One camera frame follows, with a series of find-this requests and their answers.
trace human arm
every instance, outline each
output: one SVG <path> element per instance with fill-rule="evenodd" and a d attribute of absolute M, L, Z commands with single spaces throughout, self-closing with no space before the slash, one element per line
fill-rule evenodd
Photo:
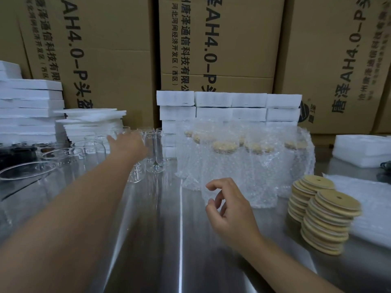
<path fill-rule="evenodd" d="M 111 154 L 66 187 L 0 249 L 0 292 L 83 292 L 91 280 L 133 165 L 136 133 L 108 137 Z"/>
<path fill-rule="evenodd" d="M 341 292 L 288 256 L 259 232 L 250 203 L 231 178 L 213 180 L 206 187 L 221 189 L 206 206 L 213 229 L 240 253 L 277 293 Z M 220 213 L 222 200 L 225 203 Z"/>

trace cardboard box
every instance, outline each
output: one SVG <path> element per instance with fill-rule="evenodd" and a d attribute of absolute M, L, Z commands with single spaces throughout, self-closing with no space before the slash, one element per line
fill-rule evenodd
<path fill-rule="evenodd" d="M 286 0 L 274 93 L 311 133 L 369 133 L 391 62 L 391 0 Z"/>
<path fill-rule="evenodd" d="M 0 0 L 0 60 L 17 63 L 25 79 L 31 78 L 29 63 L 24 48 L 22 34 L 15 13 L 15 0 Z"/>
<path fill-rule="evenodd" d="M 377 111 L 373 133 L 391 133 L 391 68 Z"/>
<path fill-rule="evenodd" d="M 159 0 L 162 90 L 271 93 L 284 0 Z"/>
<path fill-rule="evenodd" d="M 33 78 L 61 81 L 66 108 L 156 124 L 152 0 L 18 0 L 18 17 Z"/>

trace metal table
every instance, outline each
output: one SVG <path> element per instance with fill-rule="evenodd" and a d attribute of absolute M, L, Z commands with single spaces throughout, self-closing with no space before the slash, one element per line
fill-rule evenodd
<path fill-rule="evenodd" d="M 382 180 L 380 169 L 359 169 L 316 149 L 315 173 Z M 213 232 L 200 192 L 181 187 L 175 161 L 166 172 L 125 190 L 109 245 L 91 292 L 269 292 L 266 281 Z M 351 237 L 343 255 L 327 256 L 305 243 L 286 215 L 287 200 L 256 209 L 261 233 L 345 292 L 391 292 L 391 250 Z"/>

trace person's right arm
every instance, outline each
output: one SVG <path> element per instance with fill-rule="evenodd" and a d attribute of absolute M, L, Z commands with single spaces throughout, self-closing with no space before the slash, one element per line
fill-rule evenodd
<path fill-rule="evenodd" d="M 206 187 L 221 189 L 210 199 L 206 213 L 213 229 L 240 253 L 277 293 L 341 292 L 338 288 L 288 256 L 259 232 L 250 203 L 231 178 L 213 180 Z M 220 213 L 222 200 L 225 203 Z"/>

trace human hand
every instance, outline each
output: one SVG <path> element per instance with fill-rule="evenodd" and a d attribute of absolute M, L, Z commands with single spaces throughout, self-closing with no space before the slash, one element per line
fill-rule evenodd
<path fill-rule="evenodd" d="M 111 136 L 107 136 L 110 144 L 111 154 L 121 156 L 122 158 L 130 158 L 136 163 L 143 160 L 147 156 L 148 149 L 144 146 L 142 137 L 138 131 L 131 133 L 119 133 L 117 140 Z"/>
<path fill-rule="evenodd" d="M 221 189 L 215 200 L 209 200 L 206 214 L 213 229 L 230 247 L 243 255 L 264 241 L 250 203 L 232 178 L 212 180 L 206 187 L 210 191 Z M 217 209 L 224 199 L 219 213 Z"/>

